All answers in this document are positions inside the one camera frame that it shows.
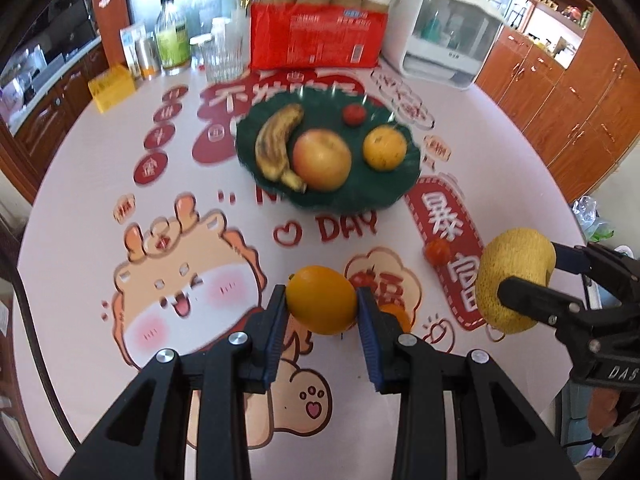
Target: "orange fruit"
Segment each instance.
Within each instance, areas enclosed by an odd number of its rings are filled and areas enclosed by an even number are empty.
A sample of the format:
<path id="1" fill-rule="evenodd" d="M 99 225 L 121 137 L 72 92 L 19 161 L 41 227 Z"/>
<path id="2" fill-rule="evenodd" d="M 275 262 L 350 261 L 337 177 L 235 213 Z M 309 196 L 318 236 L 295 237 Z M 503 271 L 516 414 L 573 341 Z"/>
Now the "orange fruit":
<path id="1" fill-rule="evenodd" d="M 356 290 L 333 269 L 303 267 L 290 277 L 285 295 L 291 315 L 311 332 L 335 335 L 356 321 Z"/>
<path id="2" fill-rule="evenodd" d="M 380 307 L 380 312 L 386 312 L 388 314 L 393 314 L 396 316 L 398 323 L 400 323 L 400 328 L 402 328 L 403 332 L 411 332 L 411 320 L 409 319 L 409 315 L 406 310 L 400 305 L 396 305 L 395 303 L 389 303 Z"/>
<path id="3" fill-rule="evenodd" d="M 400 166 L 406 156 L 404 135 L 391 126 L 378 126 L 364 139 L 362 156 L 376 171 L 391 171 Z"/>

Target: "green plate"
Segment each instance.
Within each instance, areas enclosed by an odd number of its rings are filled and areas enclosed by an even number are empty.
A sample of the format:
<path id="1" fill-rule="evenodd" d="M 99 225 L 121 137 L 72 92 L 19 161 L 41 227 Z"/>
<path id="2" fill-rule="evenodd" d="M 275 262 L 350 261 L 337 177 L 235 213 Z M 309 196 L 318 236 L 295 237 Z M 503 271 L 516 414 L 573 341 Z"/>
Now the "green plate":
<path id="1" fill-rule="evenodd" d="M 271 182 L 262 176 L 255 161 L 255 141 L 262 125 L 283 106 L 300 103 L 305 109 L 302 124 L 292 133 L 287 151 L 289 160 L 298 137 L 310 128 L 327 128 L 339 134 L 351 150 L 351 173 L 344 185 L 334 192 L 322 193 L 308 189 L 295 192 L 284 184 Z M 357 128 L 342 122 L 342 109 L 349 104 L 362 104 L 367 110 L 367 120 Z M 375 127 L 389 124 L 400 131 L 407 140 L 407 153 L 402 164 L 393 171 L 381 173 L 372 170 L 362 157 L 362 144 Z M 393 112 L 373 103 L 363 95 L 350 96 L 329 88 L 301 88 L 296 92 L 276 94 L 268 101 L 251 107 L 248 115 L 236 128 L 238 159 L 254 176 L 265 191 L 286 196 L 293 204 L 309 210 L 331 211 L 338 214 L 357 214 L 371 209 L 383 209 L 394 204 L 409 191 L 420 175 L 420 149 L 414 144 L 406 126 L 394 120 Z"/>

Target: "cabinet door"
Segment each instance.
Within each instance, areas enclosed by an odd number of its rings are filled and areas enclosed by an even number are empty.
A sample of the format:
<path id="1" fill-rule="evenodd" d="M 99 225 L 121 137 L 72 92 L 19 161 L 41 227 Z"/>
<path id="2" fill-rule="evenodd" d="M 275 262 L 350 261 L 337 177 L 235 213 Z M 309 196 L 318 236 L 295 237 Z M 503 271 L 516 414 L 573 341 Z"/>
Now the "cabinet door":
<path id="1" fill-rule="evenodd" d="M 553 83 L 542 71 L 525 62 L 498 106 L 523 131 L 549 97 L 553 87 Z"/>
<path id="2" fill-rule="evenodd" d="M 560 77 L 564 73 L 564 67 L 561 64 L 537 47 L 529 50 L 526 61 L 531 66 L 536 67 L 536 70 L 543 73 L 554 85 L 560 80 Z"/>
<path id="3" fill-rule="evenodd" d="M 564 79 L 593 108 L 616 77 L 625 57 L 624 44 L 596 10 Z"/>
<path id="4" fill-rule="evenodd" d="M 575 136 L 592 110 L 593 107 L 578 99 L 561 78 L 527 125 L 524 136 L 542 161 L 549 165 Z"/>
<path id="5" fill-rule="evenodd" d="M 82 75 L 82 65 L 75 65 L 57 86 L 63 103 L 69 111 L 71 124 L 68 127 L 71 128 L 92 100 L 86 79 Z"/>
<path id="6" fill-rule="evenodd" d="M 504 27 L 502 29 L 500 36 L 498 36 L 498 42 L 513 50 L 523 58 L 527 56 L 533 46 L 533 43 L 531 43 L 527 38 L 510 27 Z"/>
<path id="7" fill-rule="evenodd" d="M 68 118 L 62 99 L 51 91 L 38 103 L 20 130 L 15 140 L 26 151 L 33 167 L 44 176 L 53 156 L 68 132 Z"/>
<path id="8" fill-rule="evenodd" d="M 614 164 L 602 136 L 587 123 L 549 166 L 549 172 L 571 203 L 597 184 Z"/>
<path id="9" fill-rule="evenodd" d="M 627 57 L 600 105 L 589 118 L 607 136 L 611 155 L 618 160 L 640 132 L 640 71 Z"/>
<path id="10" fill-rule="evenodd" d="M 494 102 L 499 102 L 509 83 L 522 66 L 524 56 L 498 41 L 494 44 L 486 63 L 482 67 L 476 84 Z"/>
<path id="11" fill-rule="evenodd" d="M 87 81 L 91 81 L 94 77 L 98 77 L 102 72 L 109 69 L 107 55 L 104 53 L 102 45 L 95 47 L 84 58 L 86 68 L 85 76 Z"/>

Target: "glass jar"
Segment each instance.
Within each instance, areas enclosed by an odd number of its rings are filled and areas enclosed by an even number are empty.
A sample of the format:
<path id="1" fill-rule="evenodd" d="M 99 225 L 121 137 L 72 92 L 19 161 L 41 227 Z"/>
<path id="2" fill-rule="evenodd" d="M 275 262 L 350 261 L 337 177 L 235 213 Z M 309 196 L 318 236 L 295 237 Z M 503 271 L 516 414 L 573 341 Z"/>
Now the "glass jar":
<path id="1" fill-rule="evenodd" d="M 165 70 L 185 65 L 191 60 L 187 19 L 174 0 L 160 0 L 162 10 L 156 21 L 158 56 Z"/>

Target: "red paper package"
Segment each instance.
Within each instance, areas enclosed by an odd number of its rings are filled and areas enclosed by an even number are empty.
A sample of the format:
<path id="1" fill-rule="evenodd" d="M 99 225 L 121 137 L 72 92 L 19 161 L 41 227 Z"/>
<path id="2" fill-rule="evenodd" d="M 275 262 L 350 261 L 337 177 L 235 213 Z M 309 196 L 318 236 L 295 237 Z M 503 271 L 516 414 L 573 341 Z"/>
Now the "red paper package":
<path id="1" fill-rule="evenodd" d="M 334 1 L 274 4 L 255 0 L 250 7 L 251 68 L 376 66 L 388 13 Z"/>

